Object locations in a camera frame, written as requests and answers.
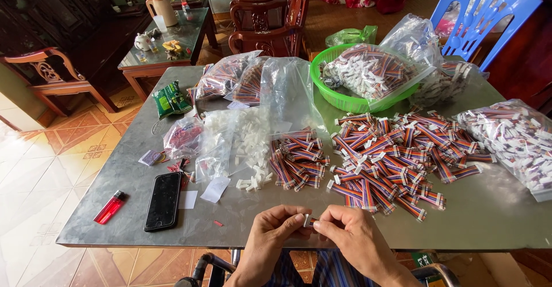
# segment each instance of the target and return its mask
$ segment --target striped pants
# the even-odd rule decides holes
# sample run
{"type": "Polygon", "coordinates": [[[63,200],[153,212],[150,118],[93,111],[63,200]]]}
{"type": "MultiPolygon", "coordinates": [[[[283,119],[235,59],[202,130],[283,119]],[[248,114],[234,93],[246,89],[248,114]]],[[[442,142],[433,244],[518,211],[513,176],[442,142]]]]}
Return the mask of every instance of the striped pants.
{"type": "MultiPolygon", "coordinates": [[[[324,287],[379,287],[359,273],[339,251],[317,251],[312,286],[324,287]]],[[[303,287],[303,279],[295,269],[288,250],[282,250],[271,279],[266,287],[303,287]]]]}

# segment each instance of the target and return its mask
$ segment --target red lighter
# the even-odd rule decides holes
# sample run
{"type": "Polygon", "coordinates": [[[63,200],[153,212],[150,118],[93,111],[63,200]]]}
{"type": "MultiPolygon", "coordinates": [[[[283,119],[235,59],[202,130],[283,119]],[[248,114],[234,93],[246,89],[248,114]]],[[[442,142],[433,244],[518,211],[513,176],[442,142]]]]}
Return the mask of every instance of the red lighter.
{"type": "Polygon", "coordinates": [[[106,224],[106,222],[113,216],[119,208],[125,203],[127,195],[117,190],[112,198],[107,202],[107,204],[100,210],[94,221],[98,222],[100,225],[106,224]]]}

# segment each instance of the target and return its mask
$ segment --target kettle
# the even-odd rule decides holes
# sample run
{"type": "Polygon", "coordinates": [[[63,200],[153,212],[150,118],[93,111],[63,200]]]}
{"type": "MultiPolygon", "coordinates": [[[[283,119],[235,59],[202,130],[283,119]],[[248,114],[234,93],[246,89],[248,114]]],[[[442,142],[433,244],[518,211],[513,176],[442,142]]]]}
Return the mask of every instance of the kettle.
{"type": "Polygon", "coordinates": [[[150,50],[150,39],[145,34],[140,34],[134,38],[134,47],[138,50],[149,51],[150,50]]]}
{"type": "Polygon", "coordinates": [[[162,15],[167,27],[178,23],[178,19],[176,18],[172,5],[170,4],[170,0],[146,0],[146,6],[150,11],[149,14],[151,17],[162,15]]]}

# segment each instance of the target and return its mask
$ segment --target green plastic basket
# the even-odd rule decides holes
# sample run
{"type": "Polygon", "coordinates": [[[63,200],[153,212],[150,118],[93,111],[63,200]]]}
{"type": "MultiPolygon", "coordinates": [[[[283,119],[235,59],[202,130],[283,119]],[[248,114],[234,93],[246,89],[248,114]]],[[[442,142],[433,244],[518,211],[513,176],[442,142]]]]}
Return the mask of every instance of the green plastic basket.
{"type": "Polygon", "coordinates": [[[335,47],[326,49],[320,52],[311,63],[311,78],[313,79],[314,84],[318,86],[318,89],[320,90],[320,93],[322,94],[324,99],[327,100],[332,106],[347,112],[352,112],[354,114],[363,114],[365,112],[378,112],[395,105],[397,102],[404,100],[416,91],[419,86],[418,83],[413,85],[411,88],[407,89],[397,97],[391,99],[387,104],[383,104],[382,106],[376,107],[375,109],[370,109],[369,102],[366,99],[343,95],[327,87],[322,81],[320,81],[320,69],[318,68],[318,65],[323,60],[328,63],[333,61],[334,59],[339,57],[343,51],[347,50],[353,45],[355,45],[355,43],[340,44],[336,45],[335,47]]]}

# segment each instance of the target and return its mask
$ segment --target woven mat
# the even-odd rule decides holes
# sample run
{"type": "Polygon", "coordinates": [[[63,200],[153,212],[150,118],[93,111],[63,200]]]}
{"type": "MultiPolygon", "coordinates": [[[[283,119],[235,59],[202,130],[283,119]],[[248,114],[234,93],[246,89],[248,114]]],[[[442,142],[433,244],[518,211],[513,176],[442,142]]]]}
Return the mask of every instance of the woven mat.
{"type": "Polygon", "coordinates": [[[326,37],[345,28],[363,29],[366,25],[377,25],[376,44],[405,15],[412,13],[430,18],[439,0],[406,0],[402,11],[382,15],[376,8],[346,8],[322,0],[309,0],[305,23],[305,47],[307,54],[326,49],[326,37]]]}

